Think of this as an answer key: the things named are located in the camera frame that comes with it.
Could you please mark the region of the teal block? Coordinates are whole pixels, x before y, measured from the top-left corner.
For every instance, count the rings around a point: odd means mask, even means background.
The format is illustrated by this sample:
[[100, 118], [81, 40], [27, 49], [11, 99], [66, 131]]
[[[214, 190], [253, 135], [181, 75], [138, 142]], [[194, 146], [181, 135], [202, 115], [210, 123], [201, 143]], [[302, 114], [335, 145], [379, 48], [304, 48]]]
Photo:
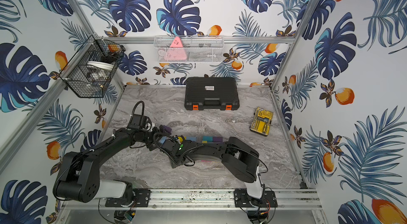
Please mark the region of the teal block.
[[213, 137], [211, 137], [211, 136], [202, 137], [202, 143], [209, 143], [209, 142], [213, 142]]

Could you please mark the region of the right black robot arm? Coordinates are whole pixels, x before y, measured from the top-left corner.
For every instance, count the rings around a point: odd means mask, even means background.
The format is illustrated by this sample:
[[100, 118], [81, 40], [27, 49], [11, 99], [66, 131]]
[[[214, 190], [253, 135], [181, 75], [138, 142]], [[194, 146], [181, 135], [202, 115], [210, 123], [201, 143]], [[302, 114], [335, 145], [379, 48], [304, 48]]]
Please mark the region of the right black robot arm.
[[167, 154], [172, 168], [198, 160], [219, 161], [235, 178], [245, 183], [249, 197], [263, 198], [259, 153], [238, 138], [231, 137], [226, 142], [216, 143], [165, 139], [159, 142], [159, 149]]

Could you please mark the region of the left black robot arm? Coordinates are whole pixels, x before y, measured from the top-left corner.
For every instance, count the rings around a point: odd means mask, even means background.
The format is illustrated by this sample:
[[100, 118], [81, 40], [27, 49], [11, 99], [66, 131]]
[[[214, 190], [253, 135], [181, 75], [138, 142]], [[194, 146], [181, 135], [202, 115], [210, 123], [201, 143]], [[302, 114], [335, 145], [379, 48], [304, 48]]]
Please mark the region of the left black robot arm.
[[64, 155], [54, 184], [53, 195], [59, 200], [88, 203], [95, 198], [116, 199], [122, 205], [134, 201], [131, 185], [121, 181], [100, 179], [100, 167], [120, 151], [142, 142], [146, 147], [153, 144], [153, 135], [160, 129], [150, 131], [121, 128], [104, 142], [80, 153]]

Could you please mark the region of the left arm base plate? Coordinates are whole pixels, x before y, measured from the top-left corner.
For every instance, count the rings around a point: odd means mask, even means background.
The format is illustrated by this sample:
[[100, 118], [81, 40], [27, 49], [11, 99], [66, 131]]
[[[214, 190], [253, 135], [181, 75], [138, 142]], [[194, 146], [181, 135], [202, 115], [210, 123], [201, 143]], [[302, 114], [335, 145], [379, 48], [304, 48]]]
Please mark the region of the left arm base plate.
[[105, 207], [107, 208], [147, 208], [149, 205], [151, 190], [133, 189], [132, 192], [125, 192], [121, 198], [107, 198]]

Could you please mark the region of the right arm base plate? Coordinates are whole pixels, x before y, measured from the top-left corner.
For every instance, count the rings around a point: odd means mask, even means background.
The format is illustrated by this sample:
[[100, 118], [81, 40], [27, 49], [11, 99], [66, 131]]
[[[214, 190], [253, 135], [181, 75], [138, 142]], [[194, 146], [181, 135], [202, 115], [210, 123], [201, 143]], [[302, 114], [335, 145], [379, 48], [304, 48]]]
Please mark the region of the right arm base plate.
[[237, 208], [276, 208], [277, 198], [273, 190], [264, 190], [260, 199], [249, 196], [247, 189], [235, 189], [234, 204]]

